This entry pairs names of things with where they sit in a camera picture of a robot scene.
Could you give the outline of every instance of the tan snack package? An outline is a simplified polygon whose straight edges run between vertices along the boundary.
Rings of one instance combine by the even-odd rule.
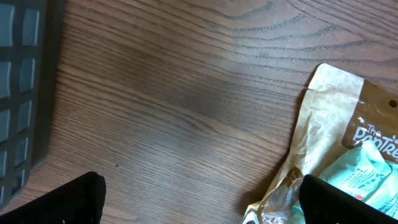
[[[264,198],[248,206],[243,224],[287,223],[304,175],[319,175],[346,151],[372,139],[398,161],[398,96],[327,64],[305,93],[290,152]]]

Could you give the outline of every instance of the wooden surface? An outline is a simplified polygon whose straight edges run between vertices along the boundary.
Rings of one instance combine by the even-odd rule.
[[[103,223],[239,223],[312,71],[397,92],[397,0],[67,0],[47,161],[7,210],[93,170]]]

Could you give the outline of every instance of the dark plastic basket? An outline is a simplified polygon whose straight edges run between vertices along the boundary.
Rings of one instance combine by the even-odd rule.
[[[47,154],[64,0],[0,0],[0,209]]]

